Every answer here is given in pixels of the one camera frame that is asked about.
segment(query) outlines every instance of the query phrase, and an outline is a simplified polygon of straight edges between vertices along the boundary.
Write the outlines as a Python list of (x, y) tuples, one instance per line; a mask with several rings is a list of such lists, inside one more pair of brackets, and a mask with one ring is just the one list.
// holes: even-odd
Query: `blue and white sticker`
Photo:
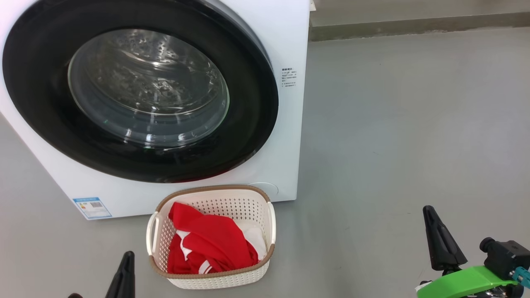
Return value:
[(99, 198), (74, 199), (74, 203), (89, 220), (112, 217)]

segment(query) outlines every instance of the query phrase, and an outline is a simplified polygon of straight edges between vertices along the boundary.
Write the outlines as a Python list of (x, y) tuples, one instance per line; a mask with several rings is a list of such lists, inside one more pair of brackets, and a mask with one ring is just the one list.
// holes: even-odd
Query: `white plastic basket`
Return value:
[[(236, 223), (252, 222), (261, 228), (267, 255), (258, 264), (211, 274), (169, 274), (167, 256), (175, 235), (173, 222), (167, 217), (174, 202), (190, 205), (204, 214), (231, 217)], [(206, 290), (257, 282), (269, 268), (276, 241), (276, 217), (269, 197), (261, 189), (244, 185), (224, 185), (177, 191), (156, 208), (147, 224), (146, 244), (153, 269), (179, 288)]]

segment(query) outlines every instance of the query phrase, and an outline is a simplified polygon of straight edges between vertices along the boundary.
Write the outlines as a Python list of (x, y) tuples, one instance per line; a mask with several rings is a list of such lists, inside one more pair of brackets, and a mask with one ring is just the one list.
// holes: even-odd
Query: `red clothing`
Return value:
[(168, 217), (183, 235), (176, 234), (171, 241), (167, 258), (170, 274), (222, 272), (259, 262), (256, 250), (229, 217), (204, 215), (180, 203), (173, 204)]

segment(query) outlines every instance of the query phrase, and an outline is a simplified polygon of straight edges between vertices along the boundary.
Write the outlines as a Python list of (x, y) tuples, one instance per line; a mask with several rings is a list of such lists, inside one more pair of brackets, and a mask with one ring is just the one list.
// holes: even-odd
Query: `washing machine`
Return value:
[(3, 1), (0, 111), (88, 220), (212, 185), (294, 200), (308, 22), (309, 0)]

